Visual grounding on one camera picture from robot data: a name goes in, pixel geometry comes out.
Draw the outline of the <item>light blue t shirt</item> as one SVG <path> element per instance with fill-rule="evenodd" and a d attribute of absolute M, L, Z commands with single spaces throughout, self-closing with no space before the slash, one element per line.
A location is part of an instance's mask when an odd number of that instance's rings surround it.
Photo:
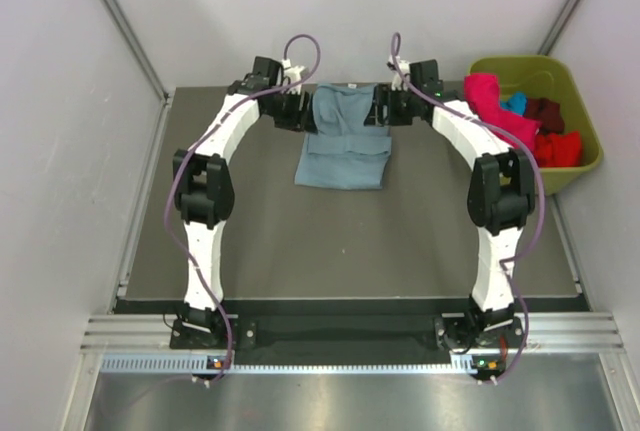
<path fill-rule="evenodd" d="M 390 129 L 367 126 L 375 87 L 320 84 L 312 100 L 317 131 L 305 135 L 294 183 L 334 190 L 380 190 L 391 156 Z"/>

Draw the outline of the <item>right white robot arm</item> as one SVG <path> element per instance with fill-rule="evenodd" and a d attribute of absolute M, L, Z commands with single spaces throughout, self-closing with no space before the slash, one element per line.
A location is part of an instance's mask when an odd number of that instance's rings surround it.
<path fill-rule="evenodd" d="M 478 231 L 476 281 L 462 323 L 439 331 L 456 354 L 487 347 L 514 322 L 513 271 L 517 247 L 535 209 L 536 177 L 527 147 L 515 143 L 512 118 L 502 108 L 495 76 L 473 73 L 463 82 L 464 96 L 444 90 L 434 60 L 410 63 L 397 56 L 387 62 L 394 77 L 374 91 L 368 125 L 407 126 L 419 118 L 443 136 L 471 170 L 467 212 Z"/>

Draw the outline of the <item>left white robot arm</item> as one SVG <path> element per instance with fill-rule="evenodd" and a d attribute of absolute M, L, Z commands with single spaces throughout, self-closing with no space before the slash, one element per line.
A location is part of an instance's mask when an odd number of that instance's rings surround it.
<path fill-rule="evenodd" d="M 262 116 L 293 131 L 311 129 L 311 98 L 302 86 L 312 73 L 288 57 L 256 58 L 252 70 L 228 88 L 202 136 L 172 158 L 165 208 L 179 214 L 186 235 L 174 240 L 188 266 L 186 308 L 174 330 L 192 328 L 194 338 L 207 348 L 231 350 L 234 344 L 221 283 L 222 238 L 235 205 L 230 161 Z"/>

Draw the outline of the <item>pink t shirt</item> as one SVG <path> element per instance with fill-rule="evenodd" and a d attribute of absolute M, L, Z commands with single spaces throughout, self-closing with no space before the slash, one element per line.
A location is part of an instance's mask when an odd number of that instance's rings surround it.
<path fill-rule="evenodd" d="M 499 81 L 495 75 L 473 73 L 466 76 L 464 95 L 470 109 L 483 122 L 505 130 L 530 151 L 534 150 L 540 123 L 502 108 Z"/>

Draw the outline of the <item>cyan t shirt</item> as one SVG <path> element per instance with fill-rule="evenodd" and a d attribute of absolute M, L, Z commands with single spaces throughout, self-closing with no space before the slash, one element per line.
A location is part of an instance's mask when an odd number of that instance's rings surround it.
<path fill-rule="evenodd" d="M 515 115 L 523 117 L 526 113 L 528 99 L 522 92 L 516 92 L 507 100 L 501 101 L 500 106 L 503 110 L 509 111 Z"/>

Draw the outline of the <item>dark maroon t shirt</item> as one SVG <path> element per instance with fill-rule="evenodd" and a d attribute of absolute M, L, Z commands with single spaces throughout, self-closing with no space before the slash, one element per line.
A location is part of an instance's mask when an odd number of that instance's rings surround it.
<path fill-rule="evenodd" d="M 563 134 L 565 122 L 560 112 L 560 104 L 547 98 L 528 98 L 524 117 L 540 124 L 539 132 Z"/>

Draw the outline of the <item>red t shirt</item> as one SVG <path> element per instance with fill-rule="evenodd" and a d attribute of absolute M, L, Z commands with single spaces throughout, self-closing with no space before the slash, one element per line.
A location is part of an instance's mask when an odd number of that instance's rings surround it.
<path fill-rule="evenodd" d="M 534 157 L 541 168 L 578 167 L 583 143 L 578 132 L 538 134 L 534 141 Z"/>

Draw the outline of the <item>left aluminium corner post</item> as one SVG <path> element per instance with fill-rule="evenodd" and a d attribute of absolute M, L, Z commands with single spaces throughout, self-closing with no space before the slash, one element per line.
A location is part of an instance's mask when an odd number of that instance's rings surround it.
<path fill-rule="evenodd" d="M 151 89 L 162 102 L 166 102 L 169 99 L 169 92 L 152 65 L 119 0 L 100 1 Z"/>

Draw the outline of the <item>aluminium front rail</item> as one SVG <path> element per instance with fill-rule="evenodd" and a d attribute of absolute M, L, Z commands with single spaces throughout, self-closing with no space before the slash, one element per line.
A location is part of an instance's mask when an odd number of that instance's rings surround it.
<path fill-rule="evenodd" d="M 172 332 L 160 315 L 97 315 L 89 319 L 83 350 L 164 351 Z M 621 352 L 622 338 L 606 312 L 533 312 L 529 315 L 529 353 Z"/>

